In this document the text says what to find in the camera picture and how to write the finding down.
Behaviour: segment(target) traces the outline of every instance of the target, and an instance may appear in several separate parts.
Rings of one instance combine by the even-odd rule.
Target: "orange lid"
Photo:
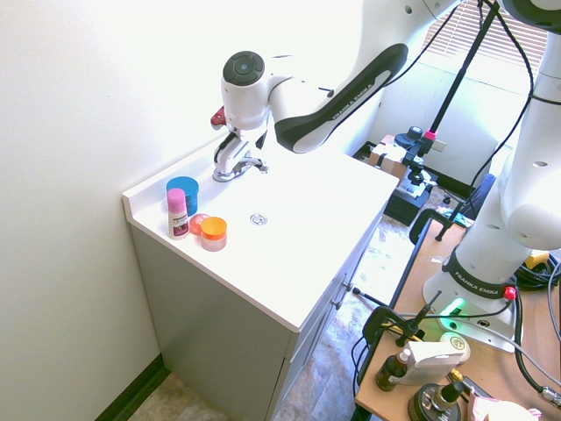
[[[226,236],[227,226],[222,218],[206,218],[201,222],[201,235],[205,239],[223,239]]]

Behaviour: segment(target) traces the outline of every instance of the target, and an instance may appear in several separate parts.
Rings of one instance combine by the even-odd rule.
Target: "bottle label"
[[[174,218],[172,220],[172,223],[174,225],[174,236],[175,237],[179,237],[180,235],[183,235],[184,233],[189,231],[189,224],[188,224],[187,215],[183,215],[180,218]]]

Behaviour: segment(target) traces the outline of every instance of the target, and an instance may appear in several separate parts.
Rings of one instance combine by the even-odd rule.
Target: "floor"
[[[425,207],[436,208],[443,196],[442,190],[434,188]],[[384,216],[359,264],[354,285],[389,303],[412,250],[408,227]],[[364,298],[347,294],[274,421],[351,419],[354,411],[351,349],[373,309],[374,304]],[[130,420],[228,421],[228,418],[171,374]]]

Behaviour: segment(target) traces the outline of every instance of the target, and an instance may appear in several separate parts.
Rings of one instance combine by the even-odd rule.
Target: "white countertop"
[[[206,146],[124,192],[127,220],[298,332],[398,180],[327,147],[302,155],[275,145],[255,154],[266,159],[269,174],[250,168],[218,183],[211,179],[215,148]],[[193,234],[168,237],[166,184],[180,175],[199,182],[197,213],[226,220],[224,250],[207,252]],[[251,224],[253,213],[265,215],[267,224]]]

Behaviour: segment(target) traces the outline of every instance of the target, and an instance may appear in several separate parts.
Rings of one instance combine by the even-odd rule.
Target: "pink bottle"
[[[169,211],[169,238],[184,239],[189,234],[189,222],[183,190],[170,189],[167,191],[167,209]]]

